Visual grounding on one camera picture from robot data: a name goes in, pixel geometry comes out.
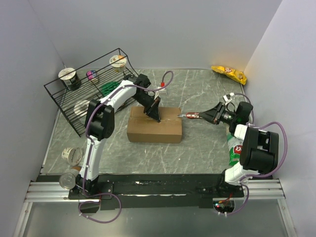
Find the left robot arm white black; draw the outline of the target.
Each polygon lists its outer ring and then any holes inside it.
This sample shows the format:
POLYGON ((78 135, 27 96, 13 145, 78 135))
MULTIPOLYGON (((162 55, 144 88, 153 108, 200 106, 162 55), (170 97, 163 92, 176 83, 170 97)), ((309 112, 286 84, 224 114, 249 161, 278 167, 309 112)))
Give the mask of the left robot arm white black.
POLYGON ((147 89, 150 80, 144 74, 135 77, 127 75, 119 86, 100 100, 91 100, 85 119, 87 148, 83 167, 76 177, 76 187, 86 198, 93 198, 98 192, 99 164, 106 140, 115 128, 115 113, 123 103, 133 98, 144 107, 143 113, 160 122, 160 98, 150 95, 147 89))

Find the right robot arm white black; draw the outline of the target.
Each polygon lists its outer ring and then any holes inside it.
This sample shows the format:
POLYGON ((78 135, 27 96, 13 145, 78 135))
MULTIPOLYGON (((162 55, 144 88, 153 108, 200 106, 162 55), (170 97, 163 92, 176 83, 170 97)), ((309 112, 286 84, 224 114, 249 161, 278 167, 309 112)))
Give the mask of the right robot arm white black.
POLYGON ((242 189, 242 181, 270 177, 277 168, 279 135, 247 125, 252 110, 250 103, 240 102, 231 112, 220 102, 198 115, 211 124, 226 123, 231 135, 242 141, 238 163, 224 170, 216 184, 216 192, 222 197, 242 189))

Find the brown cardboard express box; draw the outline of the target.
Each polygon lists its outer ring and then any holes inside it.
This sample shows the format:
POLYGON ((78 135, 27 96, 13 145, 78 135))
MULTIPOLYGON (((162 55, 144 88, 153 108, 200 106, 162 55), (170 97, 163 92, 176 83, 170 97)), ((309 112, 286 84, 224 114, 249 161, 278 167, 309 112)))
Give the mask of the brown cardboard express box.
POLYGON ((182 119, 178 117, 181 109, 160 107, 160 122, 143 113, 143 107, 132 107, 127 137, 130 142, 179 144, 182 140, 182 119))

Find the red black utility knife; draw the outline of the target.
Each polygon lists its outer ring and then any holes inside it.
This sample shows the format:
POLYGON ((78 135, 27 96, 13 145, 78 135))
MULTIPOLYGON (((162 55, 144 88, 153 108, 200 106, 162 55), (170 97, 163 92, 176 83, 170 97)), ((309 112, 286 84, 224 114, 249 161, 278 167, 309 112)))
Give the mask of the red black utility knife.
POLYGON ((187 118, 187 119, 201 119, 199 112, 188 112, 184 114, 179 114, 178 118, 187 118))

